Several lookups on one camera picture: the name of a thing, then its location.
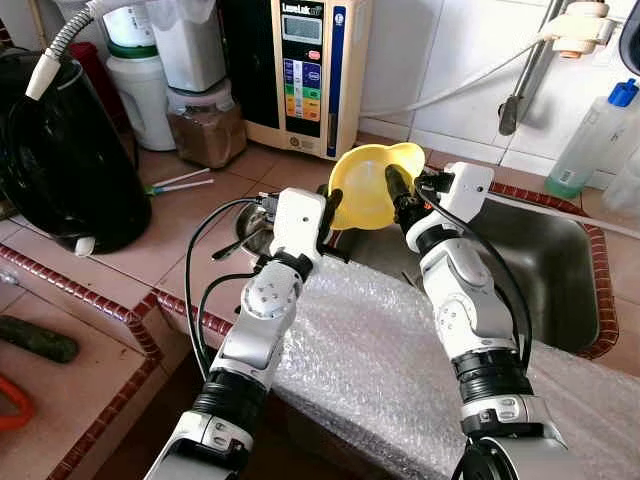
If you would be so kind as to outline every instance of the plastic container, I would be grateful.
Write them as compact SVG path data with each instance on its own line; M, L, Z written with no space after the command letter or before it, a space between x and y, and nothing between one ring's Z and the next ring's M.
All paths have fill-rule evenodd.
M621 154L627 142L620 139L637 115L635 109L627 108L638 92L634 83L634 79L618 83L608 98L595 99L545 181L549 192L575 197L600 165Z
M214 0L157 0L147 4L170 87L203 92L226 76Z
M144 5L122 7L102 17L109 39L121 47L155 45L149 14Z
M65 21L71 20L71 18L82 10L86 6L86 0L55 0L60 13L64 17ZM102 62L105 62L109 58L109 50L107 48L107 38L101 22L91 22L74 39L76 42L91 42L98 49L98 57Z
M167 81L155 47L109 44L107 70L122 99L138 143L157 151L176 148L167 121Z
M229 80L200 95L169 89L169 104L169 124L183 160L222 168L246 148L242 111Z
M118 130L129 128L129 120L118 92L98 59L98 49L91 42L72 43L69 50L73 58L82 65L100 101Z
M608 210L640 217L640 148L609 184L602 202Z

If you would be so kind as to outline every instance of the digital display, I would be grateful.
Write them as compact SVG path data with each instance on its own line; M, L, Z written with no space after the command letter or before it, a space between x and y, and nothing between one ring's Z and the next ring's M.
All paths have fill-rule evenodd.
M321 20L284 15L283 23L285 39L309 40L312 43L322 41Z

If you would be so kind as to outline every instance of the bubble wrap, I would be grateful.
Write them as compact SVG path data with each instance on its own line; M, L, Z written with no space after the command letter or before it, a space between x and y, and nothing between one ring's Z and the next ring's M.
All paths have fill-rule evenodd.
M640 479L640 379L534 343L529 379L587 479ZM305 285L274 388L401 478L450 478L464 449L458 385L426 297L323 260Z

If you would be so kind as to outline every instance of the black kettle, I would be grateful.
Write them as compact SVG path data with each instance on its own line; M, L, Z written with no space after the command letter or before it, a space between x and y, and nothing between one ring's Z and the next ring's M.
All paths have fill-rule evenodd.
M0 188L78 255L140 236L151 204L82 66L65 59L40 101L24 95L39 53L0 57Z

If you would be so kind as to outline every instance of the orange handle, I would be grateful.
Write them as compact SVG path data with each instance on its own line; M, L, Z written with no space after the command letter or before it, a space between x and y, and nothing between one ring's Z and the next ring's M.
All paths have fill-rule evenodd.
M17 415L0 416L0 430L15 430L25 426L35 413L33 403L27 394L2 375L0 375L0 392L20 410Z

